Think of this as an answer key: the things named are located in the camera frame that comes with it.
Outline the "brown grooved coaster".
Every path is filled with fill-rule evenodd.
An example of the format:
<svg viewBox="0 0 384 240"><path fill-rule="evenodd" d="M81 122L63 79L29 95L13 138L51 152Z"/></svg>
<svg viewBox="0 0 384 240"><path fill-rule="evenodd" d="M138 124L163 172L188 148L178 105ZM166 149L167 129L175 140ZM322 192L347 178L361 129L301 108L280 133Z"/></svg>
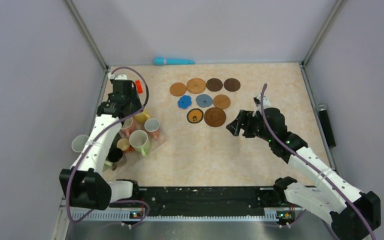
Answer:
<svg viewBox="0 0 384 240"><path fill-rule="evenodd" d="M222 126L226 121L226 113L223 109L212 107L205 111L204 121L205 123L213 128Z"/></svg>

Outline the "light wooden coaster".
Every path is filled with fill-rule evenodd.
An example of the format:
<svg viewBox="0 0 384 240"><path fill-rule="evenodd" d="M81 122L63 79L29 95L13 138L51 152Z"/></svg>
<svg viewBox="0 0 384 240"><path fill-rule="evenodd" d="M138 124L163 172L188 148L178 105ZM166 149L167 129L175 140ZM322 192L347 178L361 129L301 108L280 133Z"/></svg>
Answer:
<svg viewBox="0 0 384 240"><path fill-rule="evenodd" d="M219 109L227 109L231 105L230 98L225 94L218 94L213 98L213 105Z"/></svg>
<svg viewBox="0 0 384 240"><path fill-rule="evenodd" d="M169 92L171 95L175 96L175 97L181 97L183 96L187 91L187 87L184 83L182 82L176 82L176 83L173 83L170 88L169 88Z"/></svg>

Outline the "grey silicone coaster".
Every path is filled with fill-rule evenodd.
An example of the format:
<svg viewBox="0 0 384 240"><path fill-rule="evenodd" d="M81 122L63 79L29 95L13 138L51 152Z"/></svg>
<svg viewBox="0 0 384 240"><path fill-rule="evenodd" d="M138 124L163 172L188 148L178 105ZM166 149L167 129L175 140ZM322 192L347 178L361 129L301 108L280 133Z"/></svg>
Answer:
<svg viewBox="0 0 384 240"><path fill-rule="evenodd" d="M213 98L208 94L200 94L195 98L195 102L200 108L208 108L213 104Z"/></svg>

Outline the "brown paw print coaster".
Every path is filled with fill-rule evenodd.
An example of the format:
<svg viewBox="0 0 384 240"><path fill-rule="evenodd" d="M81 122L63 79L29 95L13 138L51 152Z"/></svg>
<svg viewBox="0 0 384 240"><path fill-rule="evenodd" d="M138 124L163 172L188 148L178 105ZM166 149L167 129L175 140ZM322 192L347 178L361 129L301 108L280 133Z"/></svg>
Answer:
<svg viewBox="0 0 384 240"><path fill-rule="evenodd" d="M204 112L200 108L193 108L186 115L187 121L191 124L200 123L203 118Z"/></svg>

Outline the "dark wooden coaster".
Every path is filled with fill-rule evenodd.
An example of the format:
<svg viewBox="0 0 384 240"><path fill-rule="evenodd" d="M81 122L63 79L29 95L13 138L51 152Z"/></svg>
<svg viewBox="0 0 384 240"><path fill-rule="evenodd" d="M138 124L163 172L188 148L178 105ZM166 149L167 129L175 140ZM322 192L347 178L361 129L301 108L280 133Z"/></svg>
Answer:
<svg viewBox="0 0 384 240"><path fill-rule="evenodd" d="M223 82L219 78L210 78L206 82L206 88L211 92L218 92L224 87Z"/></svg>
<svg viewBox="0 0 384 240"><path fill-rule="evenodd" d="M236 78L228 78L224 81L223 86L229 92L236 92L241 88L241 82Z"/></svg>

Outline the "blue flower coaster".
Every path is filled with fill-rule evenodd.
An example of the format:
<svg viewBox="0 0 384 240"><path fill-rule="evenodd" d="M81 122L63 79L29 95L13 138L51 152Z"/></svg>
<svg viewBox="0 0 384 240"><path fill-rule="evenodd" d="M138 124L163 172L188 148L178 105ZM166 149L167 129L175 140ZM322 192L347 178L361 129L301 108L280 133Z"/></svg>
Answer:
<svg viewBox="0 0 384 240"><path fill-rule="evenodd" d="M191 105L192 105L192 98L189 95L183 95L177 101L177 106L183 110L187 110Z"/></svg>

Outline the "woven rattan coaster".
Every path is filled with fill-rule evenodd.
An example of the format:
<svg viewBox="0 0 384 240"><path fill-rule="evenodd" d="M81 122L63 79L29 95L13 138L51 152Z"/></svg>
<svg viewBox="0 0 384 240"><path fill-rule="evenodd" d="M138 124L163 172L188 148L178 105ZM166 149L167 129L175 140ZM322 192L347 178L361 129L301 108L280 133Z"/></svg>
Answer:
<svg viewBox="0 0 384 240"><path fill-rule="evenodd" d="M192 94L200 94L203 93L206 89L206 82L198 77L191 78L186 83L186 89L188 92Z"/></svg>

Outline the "black microphone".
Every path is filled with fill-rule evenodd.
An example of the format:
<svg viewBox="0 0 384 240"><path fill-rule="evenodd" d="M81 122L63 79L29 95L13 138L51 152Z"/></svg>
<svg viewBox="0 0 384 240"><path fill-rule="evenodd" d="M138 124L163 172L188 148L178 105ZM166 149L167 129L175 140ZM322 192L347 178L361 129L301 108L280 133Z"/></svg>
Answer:
<svg viewBox="0 0 384 240"><path fill-rule="evenodd" d="M336 140L331 126L327 105L323 103L318 104L316 106L316 111L327 146L329 149L334 148L336 146Z"/></svg>

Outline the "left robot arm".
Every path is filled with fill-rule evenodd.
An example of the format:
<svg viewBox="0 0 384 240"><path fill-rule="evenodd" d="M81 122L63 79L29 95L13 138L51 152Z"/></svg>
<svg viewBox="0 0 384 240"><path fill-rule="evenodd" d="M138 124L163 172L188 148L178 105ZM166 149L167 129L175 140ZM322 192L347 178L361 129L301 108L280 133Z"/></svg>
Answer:
<svg viewBox="0 0 384 240"><path fill-rule="evenodd" d="M105 161L125 119L142 107L132 80L113 80L108 100L97 108L94 126L79 157L69 169L62 169L59 181L71 207L105 210L122 200L134 207L140 193L132 180L107 182L103 177Z"/></svg>

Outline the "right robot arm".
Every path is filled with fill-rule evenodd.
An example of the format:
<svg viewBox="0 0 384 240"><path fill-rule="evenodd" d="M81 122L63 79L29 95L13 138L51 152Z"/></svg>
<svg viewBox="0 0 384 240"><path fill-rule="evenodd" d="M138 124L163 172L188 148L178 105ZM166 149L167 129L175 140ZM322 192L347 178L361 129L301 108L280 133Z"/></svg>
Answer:
<svg viewBox="0 0 384 240"><path fill-rule="evenodd" d="M279 178L273 186L273 200L279 206L301 206L329 224L340 240L376 239L381 225L381 201L373 192L364 193L327 166L297 134L288 130L279 109L240 110L226 129L235 137L261 138L274 155L312 181L315 188L292 177Z"/></svg>

